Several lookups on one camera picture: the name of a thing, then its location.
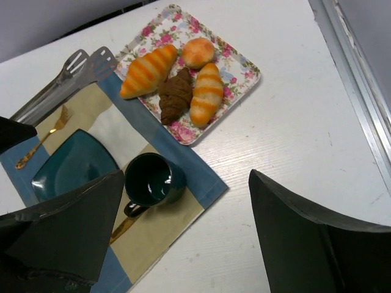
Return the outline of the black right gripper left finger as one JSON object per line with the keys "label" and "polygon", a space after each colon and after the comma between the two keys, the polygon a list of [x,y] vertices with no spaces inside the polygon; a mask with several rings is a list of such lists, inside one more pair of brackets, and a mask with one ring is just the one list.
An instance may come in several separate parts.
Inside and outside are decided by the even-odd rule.
{"label": "black right gripper left finger", "polygon": [[90,292],[122,197],[115,170],[51,200],[1,216],[1,292]]}

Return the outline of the large orange striped croissant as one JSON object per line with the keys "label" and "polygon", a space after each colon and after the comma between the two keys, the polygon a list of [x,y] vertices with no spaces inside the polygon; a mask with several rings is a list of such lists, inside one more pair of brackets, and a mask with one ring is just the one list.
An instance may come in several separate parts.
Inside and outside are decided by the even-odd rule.
{"label": "large orange striped croissant", "polygon": [[152,93],[166,80],[178,56],[174,45],[166,45],[134,59],[120,89],[123,99]]}

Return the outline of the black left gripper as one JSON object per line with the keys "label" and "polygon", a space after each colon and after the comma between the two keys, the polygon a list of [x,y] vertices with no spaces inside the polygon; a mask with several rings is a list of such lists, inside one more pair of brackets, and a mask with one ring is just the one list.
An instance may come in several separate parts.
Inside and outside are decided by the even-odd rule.
{"label": "black left gripper", "polygon": [[36,135],[33,126],[0,117],[0,154]]}

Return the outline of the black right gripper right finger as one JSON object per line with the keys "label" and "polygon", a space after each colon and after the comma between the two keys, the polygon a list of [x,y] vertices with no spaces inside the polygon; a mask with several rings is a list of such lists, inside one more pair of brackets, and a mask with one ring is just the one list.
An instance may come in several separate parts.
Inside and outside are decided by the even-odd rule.
{"label": "black right gripper right finger", "polygon": [[249,190],[272,292],[389,292],[390,227],[325,208],[257,170]]}

